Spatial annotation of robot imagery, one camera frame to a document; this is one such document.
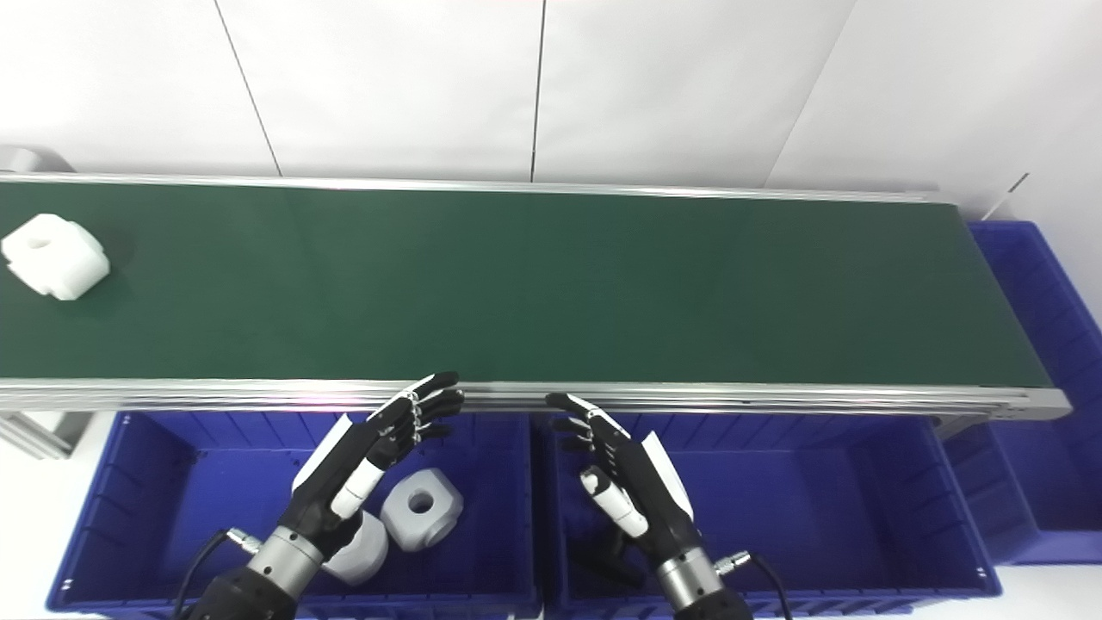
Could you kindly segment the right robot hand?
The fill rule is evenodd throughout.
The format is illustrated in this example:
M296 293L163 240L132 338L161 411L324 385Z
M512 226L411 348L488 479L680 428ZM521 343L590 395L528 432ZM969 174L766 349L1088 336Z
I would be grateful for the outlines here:
M616 418L583 398L551 393L545 403L568 412L554 428L568 434L568 450L584 452L579 482L619 533L641 550L657 569L687 562L703 542L694 525L684 486L656 438L636 440Z

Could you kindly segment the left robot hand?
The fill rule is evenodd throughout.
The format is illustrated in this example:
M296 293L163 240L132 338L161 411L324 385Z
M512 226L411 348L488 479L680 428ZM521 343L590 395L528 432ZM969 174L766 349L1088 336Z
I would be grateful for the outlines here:
M363 421L343 416L300 471L278 526L329 561L350 544L361 511L383 474L419 443L444 438L465 395L454 370L421 378Z

